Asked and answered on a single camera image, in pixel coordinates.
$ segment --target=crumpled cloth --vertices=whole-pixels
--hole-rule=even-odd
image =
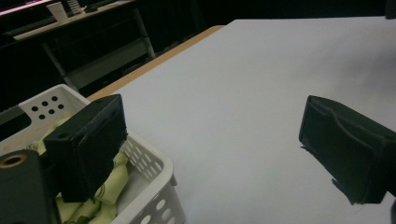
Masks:
[[[46,151],[43,139],[68,120],[61,119],[50,127],[44,136],[26,149],[35,150],[39,155]],[[56,198],[63,224],[107,224],[117,215],[116,202],[128,182],[126,164],[128,158],[120,151],[114,158],[114,167],[106,182],[96,191],[93,200],[85,203],[65,203],[60,193]]]

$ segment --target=desk leg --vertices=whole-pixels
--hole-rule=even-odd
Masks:
[[[59,73],[61,74],[61,78],[64,79],[64,82],[73,90],[78,92],[78,88],[73,84],[73,82],[70,80],[70,78],[67,76],[66,72],[64,71],[64,68],[62,67],[61,63],[56,59],[55,55],[53,52],[50,50],[50,47],[48,46],[47,43],[41,44],[43,47],[44,51],[46,51],[47,55],[49,56],[50,60],[52,61],[53,65],[55,65],[56,69],[58,69]]]
[[[148,32],[146,31],[145,23],[143,23],[142,17],[140,16],[140,12],[137,8],[134,9],[134,18],[136,19],[137,26],[139,28],[140,35],[143,38],[143,41],[146,46],[146,50],[148,52],[148,56],[151,60],[155,59],[155,52],[152,48],[151,41],[149,40]]]

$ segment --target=white plastic basket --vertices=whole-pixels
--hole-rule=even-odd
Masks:
[[[41,139],[55,122],[73,116],[89,103],[64,84],[20,103],[19,107],[32,123],[0,143],[0,156]],[[184,223],[184,212],[174,189],[177,182],[171,160],[130,129],[121,150],[133,169],[130,169],[129,182],[118,198],[118,215],[112,223]]]

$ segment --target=wooden edge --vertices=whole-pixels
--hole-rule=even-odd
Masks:
[[[155,68],[156,66],[160,65],[161,63],[164,63],[167,60],[173,58],[175,55],[179,54],[180,52],[182,52],[185,49],[188,49],[189,47],[191,47],[192,45],[205,39],[209,35],[212,35],[213,33],[215,33],[217,30],[221,29],[222,27],[223,27],[223,25],[217,25],[217,26],[212,26],[212,27],[208,28],[207,30],[201,32],[200,34],[198,34],[198,35],[192,37],[191,39],[183,42],[182,44],[178,45],[177,47],[170,49],[169,51],[166,51],[163,55],[152,60],[151,62],[143,64],[142,66],[135,69],[133,72],[129,73],[128,75],[121,77],[117,81],[102,88],[101,90],[99,90],[96,93],[92,94],[91,96],[87,97],[88,100],[94,101],[96,99],[105,97],[105,96],[119,90],[121,87],[123,87],[126,84],[130,83],[131,81],[137,79],[138,77],[144,75],[149,70],[151,70],[151,69]]]

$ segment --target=white table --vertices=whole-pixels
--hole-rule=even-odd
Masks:
[[[392,195],[352,206],[298,133],[310,94],[396,130],[396,21],[233,21],[117,92],[187,223],[390,223]]]

